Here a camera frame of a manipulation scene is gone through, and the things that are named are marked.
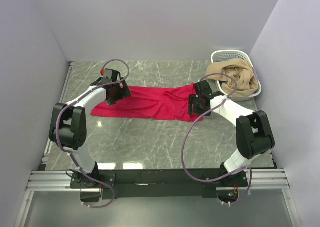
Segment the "red t-shirt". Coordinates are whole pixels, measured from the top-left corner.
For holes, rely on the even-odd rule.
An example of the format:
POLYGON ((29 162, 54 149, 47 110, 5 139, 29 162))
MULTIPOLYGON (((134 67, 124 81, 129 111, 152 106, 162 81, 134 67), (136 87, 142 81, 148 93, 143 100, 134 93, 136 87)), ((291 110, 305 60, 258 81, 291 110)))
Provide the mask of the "red t-shirt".
POLYGON ((91 115, 104 118, 138 118, 194 122, 199 115, 188 114, 189 95, 195 94, 194 84, 176 88, 130 86, 130 97, 113 105, 98 104, 91 115))

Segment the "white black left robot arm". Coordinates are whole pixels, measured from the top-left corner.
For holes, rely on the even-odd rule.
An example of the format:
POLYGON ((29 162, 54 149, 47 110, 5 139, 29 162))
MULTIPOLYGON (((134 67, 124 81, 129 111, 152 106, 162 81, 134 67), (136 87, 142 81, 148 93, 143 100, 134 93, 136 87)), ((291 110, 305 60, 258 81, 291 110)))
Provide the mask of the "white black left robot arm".
POLYGON ((89 88, 67 103, 57 103, 53 107, 49 139, 56 143, 60 150, 70 156, 75 170, 72 178, 88 188, 101 184, 99 167, 91 157, 87 139, 87 117, 100 103, 111 106, 131 96, 126 83, 126 76, 113 69, 102 69, 101 77, 89 88))

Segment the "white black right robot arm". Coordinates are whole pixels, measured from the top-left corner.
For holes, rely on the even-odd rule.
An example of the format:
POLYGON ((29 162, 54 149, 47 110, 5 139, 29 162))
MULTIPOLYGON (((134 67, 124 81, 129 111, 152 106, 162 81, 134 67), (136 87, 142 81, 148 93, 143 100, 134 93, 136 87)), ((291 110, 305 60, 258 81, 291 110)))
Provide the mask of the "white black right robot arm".
POLYGON ((275 147, 275 139, 267 114, 253 111, 232 101, 220 91, 213 92, 206 80, 194 84, 195 94, 188 100, 188 113, 199 117, 192 123, 192 127, 203 117, 212 112, 222 116, 235 126, 236 151, 222 164, 222 172, 214 179, 200 179, 193 176, 186 168, 184 148, 192 130, 190 128, 183 140, 181 148, 181 163, 185 173, 193 180, 201 183, 220 181, 222 185, 230 187, 237 181, 237 174, 249 168, 253 160, 275 147))

